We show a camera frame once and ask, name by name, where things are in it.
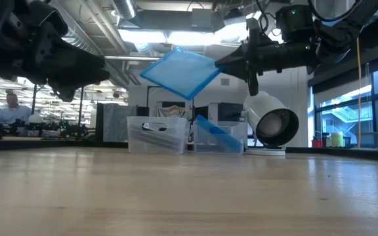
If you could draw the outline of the ceiling light tube rail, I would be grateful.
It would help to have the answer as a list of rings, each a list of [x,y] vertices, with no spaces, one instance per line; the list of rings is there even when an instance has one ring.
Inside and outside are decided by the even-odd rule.
[[[121,55],[121,56],[105,56],[106,60],[121,60],[121,61],[147,61],[147,62],[155,62],[161,57],[155,57],[155,56],[130,56],[130,55]]]

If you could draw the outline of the silver ventilation duct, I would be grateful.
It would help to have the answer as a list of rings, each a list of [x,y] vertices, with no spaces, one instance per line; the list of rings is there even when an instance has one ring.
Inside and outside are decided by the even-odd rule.
[[[112,0],[112,5],[122,19],[129,20],[137,15],[135,0]]]

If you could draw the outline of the person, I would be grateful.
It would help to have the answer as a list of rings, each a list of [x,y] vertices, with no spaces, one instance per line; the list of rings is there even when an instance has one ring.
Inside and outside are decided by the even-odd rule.
[[[7,107],[0,110],[0,124],[13,124],[17,119],[28,122],[31,109],[28,106],[23,106],[18,103],[16,94],[8,94]]]

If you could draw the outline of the yellow-green container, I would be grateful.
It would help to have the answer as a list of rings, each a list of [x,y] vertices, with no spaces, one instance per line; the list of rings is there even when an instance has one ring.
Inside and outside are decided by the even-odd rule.
[[[332,132],[331,133],[331,147],[341,148],[343,146],[344,146],[343,133],[342,132]]]

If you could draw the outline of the black table frame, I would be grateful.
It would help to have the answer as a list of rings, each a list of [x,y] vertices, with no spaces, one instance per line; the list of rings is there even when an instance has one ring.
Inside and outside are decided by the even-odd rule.
[[[0,140],[0,151],[35,148],[119,148],[127,149],[127,143],[93,142],[93,141],[67,141],[67,140]],[[378,149],[340,149],[340,148],[313,148],[313,147],[287,147],[286,153],[322,154],[339,157],[352,157],[378,161]]]

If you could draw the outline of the black rectangular stand frame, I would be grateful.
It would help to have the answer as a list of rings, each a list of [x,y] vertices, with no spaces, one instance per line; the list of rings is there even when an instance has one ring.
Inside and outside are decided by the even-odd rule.
[[[163,108],[163,103],[167,108],[184,102],[184,109],[190,114],[189,120],[195,117],[194,99],[185,100],[177,94],[160,86],[147,86],[146,89],[146,107],[149,108],[149,114],[153,115],[156,108]]]

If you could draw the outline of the black distant station frame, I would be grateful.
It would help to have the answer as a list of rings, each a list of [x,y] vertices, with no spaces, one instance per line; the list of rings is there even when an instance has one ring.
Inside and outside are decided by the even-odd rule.
[[[72,101],[63,101],[48,86],[35,85],[31,112],[38,114],[44,122],[57,124],[61,130],[71,125],[81,126],[83,120],[84,88],[74,91]]]

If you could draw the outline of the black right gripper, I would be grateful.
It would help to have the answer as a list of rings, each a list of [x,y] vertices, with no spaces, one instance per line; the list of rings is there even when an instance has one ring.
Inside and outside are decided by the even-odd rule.
[[[280,44],[265,35],[254,18],[247,19],[246,23],[249,30],[246,45],[217,60],[215,66],[225,74],[247,80],[250,95],[258,94],[257,77],[264,72],[281,73],[287,68],[310,66],[316,59],[316,46],[308,39]]]

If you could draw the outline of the beige crumpled cloth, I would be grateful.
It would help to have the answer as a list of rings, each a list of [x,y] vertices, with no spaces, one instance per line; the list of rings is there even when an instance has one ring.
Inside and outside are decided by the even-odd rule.
[[[156,108],[153,112],[154,117],[178,117],[190,120],[192,118],[191,108],[181,108],[170,106],[168,108]]]

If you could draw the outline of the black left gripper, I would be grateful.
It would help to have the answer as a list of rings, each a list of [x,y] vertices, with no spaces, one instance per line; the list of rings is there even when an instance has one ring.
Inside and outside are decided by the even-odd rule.
[[[0,77],[16,76],[48,82],[71,102],[77,89],[107,80],[109,72],[105,59],[65,42],[52,24],[34,24],[30,12],[0,12]]]

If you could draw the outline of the grey fabric partition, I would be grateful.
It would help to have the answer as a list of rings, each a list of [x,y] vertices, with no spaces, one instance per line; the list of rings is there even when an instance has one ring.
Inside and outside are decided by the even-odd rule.
[[[104,104],[103,109],[103,141],[127,142],[127,117],[132,109],[118,104]]]

